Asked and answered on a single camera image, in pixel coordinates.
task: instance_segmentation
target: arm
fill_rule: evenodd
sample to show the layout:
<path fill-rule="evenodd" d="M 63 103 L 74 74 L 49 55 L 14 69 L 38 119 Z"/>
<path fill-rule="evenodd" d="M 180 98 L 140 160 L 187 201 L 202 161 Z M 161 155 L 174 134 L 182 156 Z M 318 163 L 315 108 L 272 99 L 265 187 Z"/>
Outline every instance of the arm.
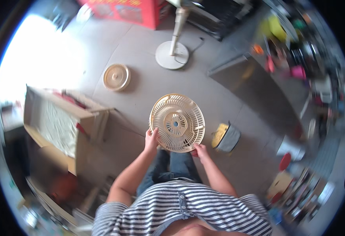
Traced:
<path fill-rule="evenodd" d="M 220 171 L 217 165 L 210 158 L 206 146 L 203 144 L 194 144 L 194 146 L 198 152 L 200 162 L 204 166 L 205 173 L 208 176 L 211 188 L 221 193 L 238 197 L 236 190 L 230 184 L 229 180 L 224 176 L 224 174 Z"/>
<path fill-rule="evenodd" d="M 150 130 L 147 131 L 144 150 L 115 179 L 106 202 L 122 202 L 127 206 L 132 204 L 132 195 L 136 193 L 138 185 L 157 153 L 157 136 L 157 128 L 153 131 L 153 135 L 150 134 Z"/>

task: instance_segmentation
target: hand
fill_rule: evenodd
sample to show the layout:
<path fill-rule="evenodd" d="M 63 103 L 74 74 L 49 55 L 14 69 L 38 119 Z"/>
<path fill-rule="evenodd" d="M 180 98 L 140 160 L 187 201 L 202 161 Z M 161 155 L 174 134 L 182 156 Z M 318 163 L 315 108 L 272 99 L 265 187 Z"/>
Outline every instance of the hand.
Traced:
<path fill-rule="evenodd" d="M 157 137 L 158 137 L 158 128 L 155 128 L 153 134 L 151 134 L 150 130 L 147 130 L 145 136 L 145 151 L 154 152 L 157 151 Z"/>
<path fill-rule="evenodd" d="M 209 154 L 207 152 L 207 147 L 204 144 L 194 144 L 196 152 L 198 153 L 198 158 L 200 158 L 200 162 L 204 164 L 207 159 L 210 159 Z"/>

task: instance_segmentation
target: fan grill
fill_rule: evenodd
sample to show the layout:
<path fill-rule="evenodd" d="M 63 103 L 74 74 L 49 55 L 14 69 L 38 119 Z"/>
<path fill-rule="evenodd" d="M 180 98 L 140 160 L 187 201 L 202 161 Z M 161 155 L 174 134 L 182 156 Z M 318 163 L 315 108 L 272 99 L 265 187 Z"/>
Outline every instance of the fan grill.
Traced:
<path fill-rule="evenodd" d="M 104 72 L 104 86 L 113 91 L 123 90 L 130 81 L 128 68 L 122 64 L 113 64 Z"/>
<path fill-rule="evenodd" d="M 203 114 L 188 97 L 168 94 L 154 105 L 149 119 L 151 130 L 159 128 L 158 143 L 165 149 L 186 153 L 201 143 L 205 132 Z"/>

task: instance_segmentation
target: sunlight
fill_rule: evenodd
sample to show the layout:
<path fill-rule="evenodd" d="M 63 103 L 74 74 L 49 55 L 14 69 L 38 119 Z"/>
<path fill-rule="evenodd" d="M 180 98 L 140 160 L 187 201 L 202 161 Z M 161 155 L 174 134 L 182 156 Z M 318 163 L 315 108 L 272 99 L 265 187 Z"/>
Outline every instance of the sunlight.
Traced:
<path fill-rule="evenodd" d="M 19 26 L 0 64 L 0 100 L 24 102 L 26 84 L 76 88 L 83 75 L 84 50 L 50 21 L 28 16 Z"/>

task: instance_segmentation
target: fan stand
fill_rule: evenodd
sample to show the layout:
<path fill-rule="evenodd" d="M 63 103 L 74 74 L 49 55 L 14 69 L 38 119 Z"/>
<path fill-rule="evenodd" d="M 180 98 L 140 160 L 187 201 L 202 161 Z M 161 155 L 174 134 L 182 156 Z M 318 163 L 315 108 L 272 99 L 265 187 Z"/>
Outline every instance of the fan stand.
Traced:
<path fill-rule="evenodd" d="M 188 49 L 181 43 L 178 43 L 180 32 L 188 17 L 189 10 L 185 8 L 176 9 L 174 34 L 172 41 L 167 41 L 158 46 L 156 50 L 157 63 L 166 69 L 180 69 L 188 61 Z"/>

